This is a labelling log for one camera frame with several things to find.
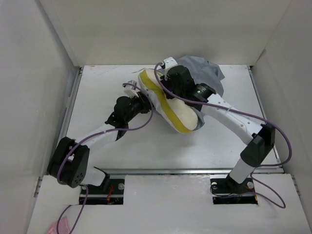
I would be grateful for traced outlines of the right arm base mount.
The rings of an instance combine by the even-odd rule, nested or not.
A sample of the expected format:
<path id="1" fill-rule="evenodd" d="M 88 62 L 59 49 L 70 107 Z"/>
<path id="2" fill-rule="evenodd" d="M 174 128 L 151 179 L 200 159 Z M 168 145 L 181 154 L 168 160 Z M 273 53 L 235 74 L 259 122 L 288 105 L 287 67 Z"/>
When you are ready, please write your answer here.
<path id="1" fill-rule="evenodd" d="M 248 176 L 242 183 L 237 183 L 229 175 L 210 177 L 210 192 L 214 205 L 258 204 L 254 182 Z"/>

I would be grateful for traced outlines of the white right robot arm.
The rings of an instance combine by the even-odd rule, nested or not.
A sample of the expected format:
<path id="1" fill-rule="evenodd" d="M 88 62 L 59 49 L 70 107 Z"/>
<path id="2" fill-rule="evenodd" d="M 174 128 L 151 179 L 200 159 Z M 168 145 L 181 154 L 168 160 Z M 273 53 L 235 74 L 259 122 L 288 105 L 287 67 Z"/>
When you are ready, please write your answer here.
<path id="1" fill-rule="evenodd" d="M 218 120 L 246 144 L 240 159 L 225 179 L 227 189 L 238 193 L 250 173 L 261 165 L 274 147 L 275 128 L 235 113 L 236 109 L 214 88 L 206 83 L 195 83 L 190 71 L 183 65 L 166 70 L 161 83 L 176 96 L 186 99 L 187 105 Z"/>

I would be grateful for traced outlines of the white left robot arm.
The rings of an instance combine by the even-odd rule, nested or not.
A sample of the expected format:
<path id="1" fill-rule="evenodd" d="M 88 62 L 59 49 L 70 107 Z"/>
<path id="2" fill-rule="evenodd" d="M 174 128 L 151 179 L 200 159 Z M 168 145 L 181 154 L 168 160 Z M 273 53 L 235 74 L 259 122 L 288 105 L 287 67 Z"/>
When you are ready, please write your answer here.
<path id="1" fill-rule="evenodd" d="M 129 128 L 129 122 L 138 114 L 152 111 L 148 97 L 139 93 L 137 97 L 119 97 L 114 111 L 98 129 L 82 139 L 63 137 L 49 162 L 47 173 L 57 179 L 61 185 L 76 188 L 92 185 L 98 193 L 109 189 L 109 175 L 101 169 L 88 165 L 89 156 L 103 146 L 121 139 L 126 132 L 143 128 L 144 123 L 136 128 Z"/>

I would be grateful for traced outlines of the cream and yellow pillow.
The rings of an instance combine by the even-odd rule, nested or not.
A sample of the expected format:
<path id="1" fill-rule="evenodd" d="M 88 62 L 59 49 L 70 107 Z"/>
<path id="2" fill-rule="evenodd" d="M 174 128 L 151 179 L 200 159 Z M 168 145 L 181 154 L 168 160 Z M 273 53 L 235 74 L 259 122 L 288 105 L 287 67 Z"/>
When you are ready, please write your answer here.
<path id="1" fill-rule="evenodd" d="M 138 74 L 138 82 L 143 93 L 152 101 L 155 110 L 177 132 L 187 134 L 196 129 L 198 123 L 196 112 L 177 98 L 166 98 L 153 69 L 143 69 Z"/>

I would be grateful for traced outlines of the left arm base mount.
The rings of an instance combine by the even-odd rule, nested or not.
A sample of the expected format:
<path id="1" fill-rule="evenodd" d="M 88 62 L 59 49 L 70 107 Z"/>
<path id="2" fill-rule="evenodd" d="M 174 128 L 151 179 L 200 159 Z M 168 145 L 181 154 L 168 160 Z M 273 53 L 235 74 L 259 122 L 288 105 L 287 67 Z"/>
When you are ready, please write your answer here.
<path id="1" fill-rule="evenodd" d="M 80 190 L 78 203 L 87 205 L 122 205 L 124 202 L 125 177 L 111 175 L 104 170 L 93 167 L 87 170 L 83 182 L 88 190 Z"/>

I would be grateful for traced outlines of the grey fabric pillowcase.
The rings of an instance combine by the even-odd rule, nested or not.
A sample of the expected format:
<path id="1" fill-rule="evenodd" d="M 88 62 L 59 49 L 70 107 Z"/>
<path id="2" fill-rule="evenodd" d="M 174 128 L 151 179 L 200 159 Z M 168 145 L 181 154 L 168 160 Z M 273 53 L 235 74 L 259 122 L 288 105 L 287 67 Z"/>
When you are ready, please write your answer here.
<path id="1" fill-rule="evenodd" d="M 194 79 L 195 83 L 206 83 L 212 88 L 214 88 L 220 96 L 223 95 L 224 89 L 221 84 L 221 81 L 224 79 L 224 75 L 218 65 L 207 61 L 205 58 L 191 56 L 191 55 L 182 56 L 175 60 L 177 61 L 178 65 L 183 65 L 189 69 L 190 74 L 192 78 Z M 164 77 L 166 70 L 162 69 L 162 67 L 160 69 L 153 69 L 153 70 L 154 70 L 154 74 L 159 85 L 161 86 L 161 88 L 166 94 L 166 98 L 168 99 L 177 98 L 183 101 L 185 104 L 187 104 L 186 99 L 176 96 L 161 83 L 161 79 Z M 195 129 L 197 130 L 205 124 L 204 119 L 203 119 L 204 114 L 201 113 L 196 108 L 192 106 L 190 107 L 196 112 L 198 116 L 198 123 Z"/>

